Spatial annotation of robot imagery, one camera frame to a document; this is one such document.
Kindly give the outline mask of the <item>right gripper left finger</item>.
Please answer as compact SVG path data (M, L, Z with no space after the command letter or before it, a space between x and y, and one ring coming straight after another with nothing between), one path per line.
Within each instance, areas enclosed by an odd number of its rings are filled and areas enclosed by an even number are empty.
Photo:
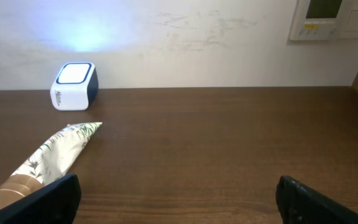
M69 174L0 209L0 224L71 224L80 200L78 176Z

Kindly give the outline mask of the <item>white leaf-print cream tube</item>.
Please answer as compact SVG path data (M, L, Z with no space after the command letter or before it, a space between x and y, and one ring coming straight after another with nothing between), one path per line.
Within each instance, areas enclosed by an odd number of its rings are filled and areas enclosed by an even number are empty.
M0 209L65 176L101 125L69 124L49 137L0 185Z

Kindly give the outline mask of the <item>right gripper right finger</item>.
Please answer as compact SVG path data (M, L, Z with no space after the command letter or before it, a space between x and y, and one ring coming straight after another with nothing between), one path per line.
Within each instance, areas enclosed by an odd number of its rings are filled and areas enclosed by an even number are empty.
M275 199L284 224L358 224L358 213L288 175L281 176Z

